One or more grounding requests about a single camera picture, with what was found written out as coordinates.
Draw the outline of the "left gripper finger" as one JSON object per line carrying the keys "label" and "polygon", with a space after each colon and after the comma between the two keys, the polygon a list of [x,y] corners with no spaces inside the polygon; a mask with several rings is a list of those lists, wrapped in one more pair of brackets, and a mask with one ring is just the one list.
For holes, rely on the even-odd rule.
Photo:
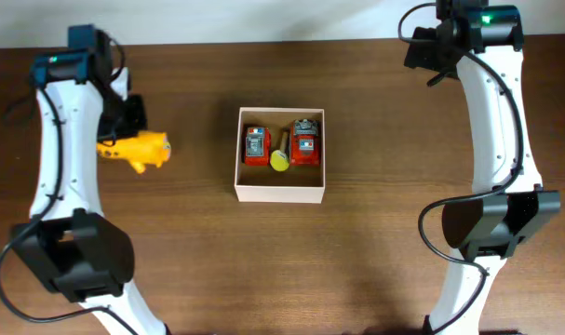
{"label": "left gripper finger", "polygon": [[102,117],[99,122],[97,143],[102,145],[115,145],[121,137],[119,127],[123,122],[122,117]]}
{"label": "left gripper finger", "polygon": [[118,137],[136,137],[140,131],[147,129],[147,117],[143,98],[136,94],[124,101],[124,110],[118,123]]}

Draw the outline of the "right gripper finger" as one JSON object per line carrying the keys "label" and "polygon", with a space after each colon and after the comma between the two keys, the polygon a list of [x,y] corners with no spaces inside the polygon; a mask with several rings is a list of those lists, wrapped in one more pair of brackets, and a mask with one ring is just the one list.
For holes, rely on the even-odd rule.
{"label": "right gripper finger", "polygon": [[457,74],[457,70],[456,70],[455,67],[450,67],[450,68],[440,70],[435,76],[433,76],[431,79],[429,79],[426,82],[426,85],[428,87],[433,87],[433,86],[439,84],[442,80],[444,80],[446,78],[453,79],[453,80],[456,80],[456,81],[459,80],[459,76]]}
{"label": "right gripper finger", "polygon": [[409,45],[404,65],[411,69],[423,68],[433,72],[455,67],[461,56],[451,50],[462,39],[460,28],[417,27],[412,37],[405,38]]}

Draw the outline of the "orange toy dog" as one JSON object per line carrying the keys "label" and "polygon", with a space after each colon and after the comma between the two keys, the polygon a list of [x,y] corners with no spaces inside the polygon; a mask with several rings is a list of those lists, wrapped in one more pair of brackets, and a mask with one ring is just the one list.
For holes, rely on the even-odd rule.
{"label": "orange toy dog", "polygon": [[99,142],[96,150],[100,157],[127,161],[138,174],[144,173],[148,165],[161,168],[171,157],[167,133],[147,130],[115,143]]}

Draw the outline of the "red toy police car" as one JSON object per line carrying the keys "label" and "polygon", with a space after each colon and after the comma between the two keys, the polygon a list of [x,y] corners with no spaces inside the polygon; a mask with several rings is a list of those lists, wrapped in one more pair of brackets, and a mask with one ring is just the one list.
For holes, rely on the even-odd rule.
{"label": "red toy police car", "polygon": [[267,166],[270,158],[271,135],[267,127],[248,127],[245,133],[244,163]]}

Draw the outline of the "red toy fire truck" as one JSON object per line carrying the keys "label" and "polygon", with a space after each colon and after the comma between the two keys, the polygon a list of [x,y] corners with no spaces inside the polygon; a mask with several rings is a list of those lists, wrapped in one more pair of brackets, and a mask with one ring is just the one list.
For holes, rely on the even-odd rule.
{"label": "red toy fire truck", "polygon": [[293,122],[289,152],[292,166],[320,165],[320,131],[316,120],[297,119]]}

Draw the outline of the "yellow wooden rattle drum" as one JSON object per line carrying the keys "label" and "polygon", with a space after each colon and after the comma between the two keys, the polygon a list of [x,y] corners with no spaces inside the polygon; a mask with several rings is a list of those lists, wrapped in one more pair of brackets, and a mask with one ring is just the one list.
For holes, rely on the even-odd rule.
{"label": "yellow wooden rattle drum", "polygon": [[271,153],[270,165],[275,171],[284,172],[289,168],[289,157],[286,154],[288,141],[289,133],[285,131],[281,136],[279,148]]}

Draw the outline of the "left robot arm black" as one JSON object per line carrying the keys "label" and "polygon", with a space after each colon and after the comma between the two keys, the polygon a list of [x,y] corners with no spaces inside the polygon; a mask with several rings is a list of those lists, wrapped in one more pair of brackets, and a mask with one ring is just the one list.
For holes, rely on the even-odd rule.
{"label": "left robot arm black", "polygon": [[142,98],[130,91],[123,48],[91,24],[68,30],[63,51],[36,57],[30,85],[42,135],[30,218],[14,226],[7,249],[43,287],[95,315],[112,334],[166,334],[134,282],[130,237],[102,210],[99,158],[138,173],[161,167],[171,146],[147,127]]}

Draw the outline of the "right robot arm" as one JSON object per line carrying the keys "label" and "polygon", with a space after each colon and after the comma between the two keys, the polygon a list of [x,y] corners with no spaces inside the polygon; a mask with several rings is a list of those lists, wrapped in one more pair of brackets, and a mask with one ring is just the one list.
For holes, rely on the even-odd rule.
{"label": "right robot arm", "polygon": [[473,142],[472,193],[435,201],[419,214],[424,244],[448,262],[424,334],[477,334],[491,286],[516,249],[561,208],[534,162],[521,89],[519,10],[486,1],[435,0],[439,24],[407,39],[404,64],[436,72],[429,86],[458,80]]}

